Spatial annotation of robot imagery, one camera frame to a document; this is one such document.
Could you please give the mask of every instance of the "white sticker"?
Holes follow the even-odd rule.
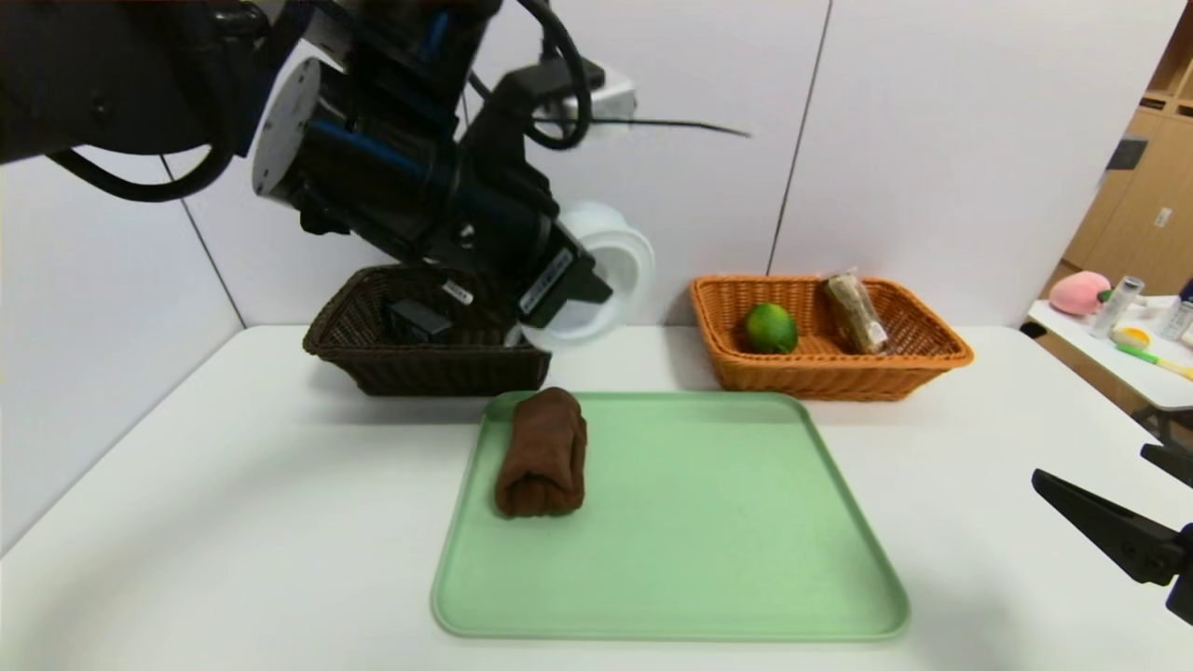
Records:
[[[870,328],[867,331],[870,332],[870,339],[874,344],[880,345],[886,341],[886,330],[883,328],[882,324],[878,324],[877,321],[871,321]]]
[[[444,291],[447,291],[447,294],[452,298],[456,298],[457,301],[464,303],[465,306],[472,304],[472,294],[470,294],[468,289],[464,289],[459,284],[456,284],[455,281],[449,279],[447,282],[444,282],[443,289]]]
[[[521,343],[521,325],[515,324],[513,328],[506,332],[506,340],[502,343],[505,347],[517,347]]]
[[[524,314],[530,314],[532,309],[543,300],[546,291],[555,284],[555,282],[563,276],[563,271],[568,270],[571,265],[571,259],[575,257],[571,254],[571,250],[567,247],[560,250],[558,254],[551,259],[546,269],[539,273],[538,279],[530,285],[530,289],[523,294],[523,297],[518,300],[518,307],[521,308]]]

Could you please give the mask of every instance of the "peach plush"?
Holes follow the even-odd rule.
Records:
[[[1052,285],[1052,290],[1047,294],[1047,302],[1063,313],[1084,316],[1094,314],[1102,307],[1098,294],[1109,288],[1109,279],[1096,272],[1083,270]]]

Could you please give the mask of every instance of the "green citrus fruit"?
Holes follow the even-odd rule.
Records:
[[[759,355],[790,355],[799,343],[799,328],[787,310],[774,303],[759,303],[746,315],[746,336]]]

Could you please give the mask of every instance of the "blue stripe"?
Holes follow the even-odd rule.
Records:
[[[333,124],[327,119],[316,119],[314,127],[328,135],[339,137],[345,142],[348,142],[370,154],[377,156],[378,159],[385,161],[387,164],[397,166],[406,172],[410,173],[413,177],[422,178],[422,166],[419,165],[414,159],[402,155],[395,152],[391,147],[387,147],[381,142],[364,135],[357,135],[356,133],[348,133],[342,128]]]
[[[422,48],[419,49],[420,61],[433,61],[439,57],[439,43],[444,39],[444,33],[447,32],[447,12],[440,12],[435,14],[434,23],[431,24],[431,32],[427,33],[427,38],[422,41]]]

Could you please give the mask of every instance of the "brown wicker basket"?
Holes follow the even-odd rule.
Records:
[[[692,302],[721,386],[801,399],[891,401],[973,361],[973,350],[914,294],[885,279],[864,282],[890,336],[880,355],[847,353],[848,340],[820,278],[717,276],[693,282]],[[795,352],[749,353],[742,322],[762,302],[778,303],[795,318]]]
[[[373,396],[495,396],[542,387],[551,355],[525,341],[502,346],[513,313],[501,301],[487,300],[492,287],[462,272],[447,275],[475,294],[472,306],[444,293],[427,271],[358,271],[320,310],[303,349],[342,368]],[[419,301],[455,327],[441,343],[396,343],[382,321],[382,306],[397,298]]]

